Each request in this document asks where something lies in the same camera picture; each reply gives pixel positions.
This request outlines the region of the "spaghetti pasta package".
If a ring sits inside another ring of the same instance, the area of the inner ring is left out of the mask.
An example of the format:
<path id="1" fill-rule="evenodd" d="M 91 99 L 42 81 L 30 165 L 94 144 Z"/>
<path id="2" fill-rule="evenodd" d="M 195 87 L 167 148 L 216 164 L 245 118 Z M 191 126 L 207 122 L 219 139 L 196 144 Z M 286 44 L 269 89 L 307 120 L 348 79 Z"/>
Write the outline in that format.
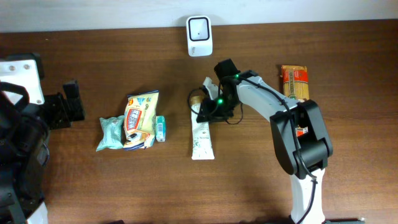
<path id="1" fill-rule="evenodd" d="M 308 70 L 306 66 L 282 65 L 283 94 L 291 99 L 304 102 L 310 99 Z"/>

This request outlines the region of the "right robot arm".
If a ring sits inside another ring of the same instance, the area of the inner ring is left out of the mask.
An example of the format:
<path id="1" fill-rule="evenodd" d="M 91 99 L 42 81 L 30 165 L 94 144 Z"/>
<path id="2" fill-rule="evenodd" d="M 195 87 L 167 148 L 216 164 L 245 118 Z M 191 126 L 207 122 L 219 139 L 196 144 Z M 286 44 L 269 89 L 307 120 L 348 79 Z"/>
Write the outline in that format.
<path id="1" fill-rule="evenodd" d="M 203 84 L 205 99 L 196 111 L 197 122 L 227 121 L 236 106 L 247 105 L 271 126 L 276 158 L 290 176 L 293 205 L 291 223 L 326 223 L 322 209 L 322 179 L 333 146 L 318 105 L 284 96 L 258 73 L 239 71 L 231 59 L 214 71 L 219 84 Z"/>

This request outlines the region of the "white bamboo conditioner tube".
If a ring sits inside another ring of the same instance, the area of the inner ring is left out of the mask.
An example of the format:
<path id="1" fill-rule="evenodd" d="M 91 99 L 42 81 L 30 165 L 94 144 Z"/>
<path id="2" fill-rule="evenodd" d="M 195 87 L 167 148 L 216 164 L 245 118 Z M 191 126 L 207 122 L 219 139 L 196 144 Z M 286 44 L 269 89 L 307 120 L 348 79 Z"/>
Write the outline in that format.
<path id="1" fill-rule="evenodd" d="M 192 160 L 213 160 L 215 158 L 211 143 L 210 129 L 207 122 L 198 123 L 197 118 L 202 96 L 193 96 L 189 99 L 191 103 L 191 122 L 193 136 Z"/>

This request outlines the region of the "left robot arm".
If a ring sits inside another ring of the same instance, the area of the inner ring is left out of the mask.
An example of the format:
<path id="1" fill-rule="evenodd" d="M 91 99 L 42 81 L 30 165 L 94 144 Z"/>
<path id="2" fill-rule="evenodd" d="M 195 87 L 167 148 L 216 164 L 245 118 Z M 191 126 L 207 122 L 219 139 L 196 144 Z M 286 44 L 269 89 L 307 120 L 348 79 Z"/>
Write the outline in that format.
<path id="1" fill-rule="evenodd" d="M 63 92 L 44 95 L 41 57 L 14 54 L 1 59 L 1 223 L 48 222 L 42 191 L 50 159 L 50 132 L 85 118 L 76 80 Z"/>

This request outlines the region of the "yellow snack bag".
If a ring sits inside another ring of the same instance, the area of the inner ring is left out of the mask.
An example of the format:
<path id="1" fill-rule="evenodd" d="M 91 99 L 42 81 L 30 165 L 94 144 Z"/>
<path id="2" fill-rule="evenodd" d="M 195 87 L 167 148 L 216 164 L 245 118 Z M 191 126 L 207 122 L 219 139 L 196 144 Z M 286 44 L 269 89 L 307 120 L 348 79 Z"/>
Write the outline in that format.
<path id="1" fill-rule="evenodd" d="M 124 150 L 134 151 L 152 147 L 155 141 L 158 98 L 158 90 L 127 96 L 127 105 L 124 111 L 124 133 L 126 135 Z"/>

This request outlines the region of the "teal tissue pack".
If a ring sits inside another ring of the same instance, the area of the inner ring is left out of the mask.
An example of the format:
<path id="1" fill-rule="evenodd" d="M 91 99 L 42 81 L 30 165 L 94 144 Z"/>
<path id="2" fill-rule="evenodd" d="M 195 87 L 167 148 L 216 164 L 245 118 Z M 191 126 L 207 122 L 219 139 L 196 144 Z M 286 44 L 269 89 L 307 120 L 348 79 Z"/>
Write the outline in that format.
<path id="1" fill-rule="evenodd" d="M 100 125 L 103 131 L 103 138 L 99 142 L 96 151 L 103 149 L 122 149 L 122 126 L 124 115 L 111 118 L 100 118 Z"/>

